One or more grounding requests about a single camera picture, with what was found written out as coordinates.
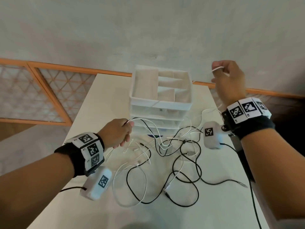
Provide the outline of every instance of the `qr code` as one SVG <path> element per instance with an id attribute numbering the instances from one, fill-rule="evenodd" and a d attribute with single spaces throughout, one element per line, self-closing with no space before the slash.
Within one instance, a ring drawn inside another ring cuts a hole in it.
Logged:
<path id="1" fill-rule="evenodd" d="M 93 140 L 93 138 L 90 137 L 88 134 L 83 135 L 83 136 L 79 137 L 78 139 L 84 144 L 86 144 L 88 141 Z"/>
<path id="2" fill-rule="evenodd" d="M 232 114 L 233 118 L 239 117 L 244 114 L 239 106 L 231 109 L 230 113 Z"/>
<path id="3" fill-rule="evenodd" d="M 96 165 L 99 162 L 99 154 L 91 158 L 91 166 Z"/>
<path id="4" fill-rule="evenodd" d="M 105 177 L 105 175 L 102 176 L 101 180 L 98 182 L 98 184 L 105 188 L 107 182 L 108 182 L 109 178 L 108 177 Z"/>
<path id="5" fill-rule="evenodd" d="M 213 128 L 205 128 L 204 133 L 206 136 L 213 136 L 214 135 Z"/>
<path id="6" fill-rule="evenodd" d="M 258 106 L 261 108 L 261 109 L 263 109 L 263 110 L 268 110 L 267 108 L 266 108 L 266 106 L 262 103 L 262 102 L 256 102 L 257 104 L 258 104 Z"/>
<path id="7" fill-rule="evenodd" d="M 253 102 L 244 103 L 244 104 L 242 104 L 242 106 L 244 107 L 246 112 L 252 112 L 252 111 L 257 110 L 257 108 L 255 107 L 255 104 Z"/>
<path id="8" fill-rule="evenodd" d="M 92 145 L 87 146 L 87 148 L 88 148 L 88 151 L 91 156 L 93 156 L 94 154 L 97 154 L 99 152 L 96 143 L 93 143 Z"/>

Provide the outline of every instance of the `table top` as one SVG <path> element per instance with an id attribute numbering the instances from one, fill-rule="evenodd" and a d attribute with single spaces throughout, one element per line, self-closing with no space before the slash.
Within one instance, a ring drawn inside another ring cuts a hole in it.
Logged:
<path id="1" fill-rule="evenodd" d="M 98 132 L 107 122 L 114 118 L 129 118 L 129 88 L 131 77 L 98 74 L 95 78 L 82 107 L 71 126 L 67 139 L 83 132 Z M 201 122 L 201 112 L 204 109 L 216 108 L 212 95 L 206 86 L 193 85 L 193 106 L 188 112 L 192 125 L 197 127 Z M 222 123 L 217 111 L 207 110 L 204 121 Z M 189 126 L 185 119 L 183 126 Z M 147 135 L 135 135 L 137 139 L 151 142 Z M 198 140 L 199 133 L 194 133 L 192 139 Z M 228 136 L 224 142 L 232 146 Z M 204 147 L 203 137 L 199 142 L 202 153 L 198 164 L 202 168 L 202 178 L 208 182 L 219 182 L 230 178 L 241 181 L 249 186 L 248 179 L 237 154 L 229 147 L 220 150 L 210 150 Z M 185 145 L 184 150 L 193 149 Z M 116 171 L 121 164 L 135 158 L 135 151 L 122 153 L 123 148 L 113 151 L 111 158 L 105 164 Z M 151 150 L 151 165 L 141 167 L 148 179 L 147 192 L 144 201 L 150 201 L 158 195 L 167 176 L 171 172 L 174 159 L 179 153 L 162 158 L 155 150 Z M 181 161 L 177 161 L 175 169 L 179 169 Z M 143 195 L 144 177 L 138 169 L 132 171 L 128 180 L 138 196 Z M 195 166 L 184 162 L 182 172 L 190 179 L 198 178 Z M 86 177 L 73 178 L 66 187 L 82 186 Z M 249 188 L 234 182 L 225 182 L 217 186 L 195 183 L 199 190 L 198 202 L 189 208 L 174 205 L 163 193 L 152 204 L 139 204 L 132 208 L 122 208 L 114 200 L 112 185 L 99 200 L 90 201 L 79 195 L 78 189 L 59 193 L 30 225 L 30 229 L 38 228 L 258 228 Z M 137 200 L 126 185 L 126 172 L 116 179 L 115 191 L 121 203 L 132 204 Z M 168 189 L 171 198 L 182 205 L 191 204 L 197 197 L 192 184 L 174 180 Z M 256 200 L 256 208 L 262 228 L 268 228 L 261 208 Z"/>

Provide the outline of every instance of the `person's left forearm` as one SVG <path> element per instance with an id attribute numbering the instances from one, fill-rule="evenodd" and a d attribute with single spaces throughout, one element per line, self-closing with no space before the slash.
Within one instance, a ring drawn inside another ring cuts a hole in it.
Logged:
<path id="1" fill-rule="evenodd" d="M 69 156 L 59 153 L 2 175 L 1 228 L 27 228 L 73 175 Z"/>

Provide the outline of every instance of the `hand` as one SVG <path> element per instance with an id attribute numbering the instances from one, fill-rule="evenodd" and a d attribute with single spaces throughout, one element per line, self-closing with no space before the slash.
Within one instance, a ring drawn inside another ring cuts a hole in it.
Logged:
<path id="1" fill-rule="evenodd" d="M 225 107 L 246 98 L 245 74 L 238 67 L 237 63 L 231 60 L 214 61 L 212 63 L 212 69 L 219 66 L 224 68 L 213 71 L 215 78 L 212 79 L 212 82 L 216 83 L 217 94 Z"/>
<path id="2" fill-rule="evenodd" d="M 113 147 L 117 148 L 119 145 L 124 146 L 125 141 L 130 140 L 130 133 L 134 122 L 128 122 L 127 119 L 113 119 L 108 122 L 97 134 L 102 138 L 106 149 Z"/>

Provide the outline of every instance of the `wooden floor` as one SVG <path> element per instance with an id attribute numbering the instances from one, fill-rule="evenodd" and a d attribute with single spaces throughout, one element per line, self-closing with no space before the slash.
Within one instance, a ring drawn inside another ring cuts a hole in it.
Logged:
<path id="1" fill-rule="evenodd" d="M 0 122 L 0 141 L 20 133 L 30 127 L 35 126 L 34 124 L 19 124 L 19 123 L 4 123 Z"/>

